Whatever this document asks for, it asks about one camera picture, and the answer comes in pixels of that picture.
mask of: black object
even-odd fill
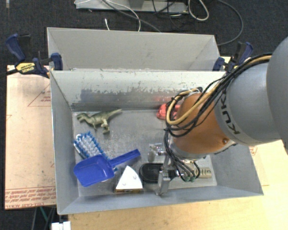
[[[140,167],[139,176],[145,183],[158,183],[159,172],[162,169],[162,163],[145,163]],[[175,170],[169,170],[168,176],[171,180],[176,177]]]

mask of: cardboard sheet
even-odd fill
[[[56,204],[50,80],[7,77],[5,209]]]

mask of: clamp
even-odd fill
[[[27,57],[23,52],[20,42],[22,42],[23,46],[27,46],[29,44],[29,40],[30,35],[27,34],[18,38],[17,33],[9,36],[8,39],[6,39],[6,47],[13,55],[17,57],[18,61],[14,64],[14,69],[0,74],[0,78],[17,72],[23,75],[36,74],[42,77],[50,78],[49,70],[44,67],[44,65],[50,62],[54,63],[54,70],[63,70],[63,62],[59,53],[53,53],[51,54],[50,58],[44,60],[41,60],[40,56],[38,58],[34,57],[32,60],[27,60],[29,57]]]

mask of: wooden surface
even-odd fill
[[[72,230],[288,230],[288,156],[282,142],[258,146],[253,160],[264,196],[74,214]]]

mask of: toy dinosaur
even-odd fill
[[[100,125],[101,124],[101,127],[104,128],[104,131],[103,133],[107,133],[110,131],[110,128],[109,128],[109,124],[107,123],[107,120],[115,115],[116,113],[119,113],[121,112],[121,109],[117,109],[117,110],[114,110],[114,111],[103,111],[103,112],[100,112],[100,113],[96,113],[96,114],[93,114],[92,116],[89,116],[87,115],[86,113],[80,113],[77,115],[77,119],[82,122],[82,121],[85,121],[87,122],[88,124],[92,125],[94,127],[94,129],[97,129],[96,128],[96,125]]]

